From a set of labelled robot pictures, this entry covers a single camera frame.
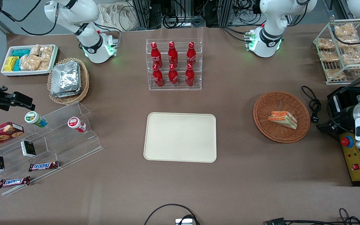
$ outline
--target coca-cola bottle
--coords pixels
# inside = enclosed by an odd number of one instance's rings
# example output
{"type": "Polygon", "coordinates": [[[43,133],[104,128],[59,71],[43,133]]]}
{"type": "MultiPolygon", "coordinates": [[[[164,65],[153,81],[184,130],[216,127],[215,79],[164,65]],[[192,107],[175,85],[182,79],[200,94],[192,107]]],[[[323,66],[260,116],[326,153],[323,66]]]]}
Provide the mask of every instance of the coca-cola bottle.
{"type": "Polygon", "coordinates": [[[154,81],[156,85],[158,87],[163,87],[163,85],[165,85],[165,82],[163,81],[162,72],[159,70],[158,65],[154,64],[152,68],[154,69],[152,75],[154,76],[154,81]]]}
{"type": "Polygon", "coordinates": [[[169,42],[169,51],[167,52],[167,55],[169,56],[169,64],[173,64],[174,68],[177,68],[178,65],[178,57],[177,57],[177,50],[174,47],[174,42],[169,42]]]}
{"type": "Polygon", "coordinates": [[[177,71],[176,71],[176,67],[174,67],[173,64],[169,65],[169,81],[170,81],[170,85],[172,87],[177,87],[179,85],[179,80],[178,80],[178,76],[177,76],[177,71]]]}
{"type": "Polygon", "coordinates": [[[188,43],[188,50],[187,50],[187,64],[191,64],[192,66],[195,65],[197,53],[194,49],[194,42],[188,43]]]}
{"type": "Polygon", "coordinates": [[[151,51],[151,57],[154,64],[157,64],[159,69],[162,68],[162,57],[160,56],[160,51],[158,50],[158,47],[156,46],[155,42],[151,43],[152,51],[151,51]]]}
{"type": "Polygon", "coordinates": [[[187,64],[187,70],[186,70],[186,85],[187,87],[192,87],[194,85],[194,77],[195,73],[193,70],[193,65],[191,63],[187,64]]]}

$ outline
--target yellow control panel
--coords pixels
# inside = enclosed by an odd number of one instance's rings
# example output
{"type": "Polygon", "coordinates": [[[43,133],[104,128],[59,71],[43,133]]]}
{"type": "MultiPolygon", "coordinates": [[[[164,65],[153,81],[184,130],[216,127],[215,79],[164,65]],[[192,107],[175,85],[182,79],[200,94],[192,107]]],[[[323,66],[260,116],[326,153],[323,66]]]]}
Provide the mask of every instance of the yellow control panel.
{"type": "Polygon", "coordinates": [[[345,132],[339,136],[351,180],[360,181],[360,152],[355,146],[354,135],[345,132]]]}

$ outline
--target table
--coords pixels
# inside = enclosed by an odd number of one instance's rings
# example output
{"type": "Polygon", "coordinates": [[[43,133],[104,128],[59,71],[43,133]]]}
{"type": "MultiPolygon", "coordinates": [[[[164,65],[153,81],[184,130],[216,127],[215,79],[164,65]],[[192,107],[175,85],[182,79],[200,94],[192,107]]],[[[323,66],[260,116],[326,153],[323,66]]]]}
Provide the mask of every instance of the table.
{"type": "MultiPolygon", "coordinates": [[[[290,92],[307,105],[302,85],[326,103],[337,86],[325,85],[311,45],[324,26],[287,28],[280,50],[270,58],[246,52],[243,43],[218,28],[126,32],[117,57],[103,64],[87,60],[74,35],[8,35],[8,47],[56,44],[60,60],[76,57],[86,64],[90,90],[82,103],[92,112],[90,124],[104,150],[14,195],[0,196],[0,225],[143,224],[166,203],[186,205],[210,225],[262,224],[279,217],[333,221],[341,207],[360,219],[360,187],[351,187],[338,142],[312,126],[301,141],[279,144],[259,132],[252,116],[254,102],[268,91],[290,92]],[[146,39],[170,37],[203,38],[201,91],[148,90],[146,39]],[[151,112],[214,114],[216,161],[145,160],[151,112]]],[[[48,98],[46,83],[47,77],[0,74],[0,84],[31,96],[40,114],[62,107],[48,98]]],[[[0,110],[0,124],[23,124],[25,113],[19,107],[0,110]]],[[[319,113],[321,122],[327,121],[325,114],[319,113]]],[[[149,224],[173,224],[186,214],[163,208],[149,224]]]]}

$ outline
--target aluminum foil package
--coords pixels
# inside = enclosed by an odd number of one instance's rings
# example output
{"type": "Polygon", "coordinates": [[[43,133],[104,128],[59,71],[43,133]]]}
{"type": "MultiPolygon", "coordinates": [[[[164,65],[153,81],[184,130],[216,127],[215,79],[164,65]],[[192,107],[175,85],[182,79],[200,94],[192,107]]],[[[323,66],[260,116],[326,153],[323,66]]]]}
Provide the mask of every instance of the aluminum foil package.
{"type": "Polygon", "coordinates": [[[82,91],[80,64],[69,61],[54,66],[51,76],[51,95],[63,98],[78,95],[82,91]]]}

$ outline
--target wicker basket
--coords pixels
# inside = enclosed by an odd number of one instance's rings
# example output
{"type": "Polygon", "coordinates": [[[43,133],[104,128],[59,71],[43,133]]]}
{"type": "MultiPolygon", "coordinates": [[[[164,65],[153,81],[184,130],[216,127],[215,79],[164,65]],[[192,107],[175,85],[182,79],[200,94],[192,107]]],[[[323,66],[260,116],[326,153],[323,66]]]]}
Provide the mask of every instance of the wicker basket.
{"type": "Polygon", "coordinates": [[[254,120],[266,137],[280,143],[299,141],[310,126],[309,113],[304,104],[294,95],[282,91],[271,91],[258,98],[254,105],[254,120]],[[297,129],[268,121],[272,111],[289,111],[297,120],[297,129]]]}
{"type": "MultiPolygon", "coordinates": [[[[62,61],[57,62],[56,64],[67,63],[71,60],[76,61],[80,64],[81,87],[82,87],[83,91],[79,95],[68,96],[68,97],[64,97],[64,98],[55,98],[50,94],[50,98],[54,102],[59,103],[59,104],[68,105],[68,104],[72,104],[74,102],[83,100],[83,98],[86,96],[86,94],[88,92],[88,87],[90,86],[90,77],[88,75],[87,68],[80,59],[66,58],[62,61]]],[[[48,75],[48,83],[47,83],[47,88],[48,88],[48,91],[50,91],[50,92],[51,92],[51,76],[52,76],[52,71],[50,71],[50,74],[48,75]]]]}

